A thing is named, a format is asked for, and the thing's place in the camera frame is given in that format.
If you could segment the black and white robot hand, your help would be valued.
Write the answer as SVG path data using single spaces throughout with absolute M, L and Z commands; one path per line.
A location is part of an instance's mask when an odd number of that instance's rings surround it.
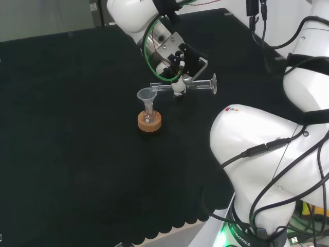
M 160 77 L 159 81 L 168 85 L 175 97 L 181 97 L 208 66 L 208 60 L 187 44 L 178 32 L 168 37 L 158 36 L 156 42 L 150 64 Z

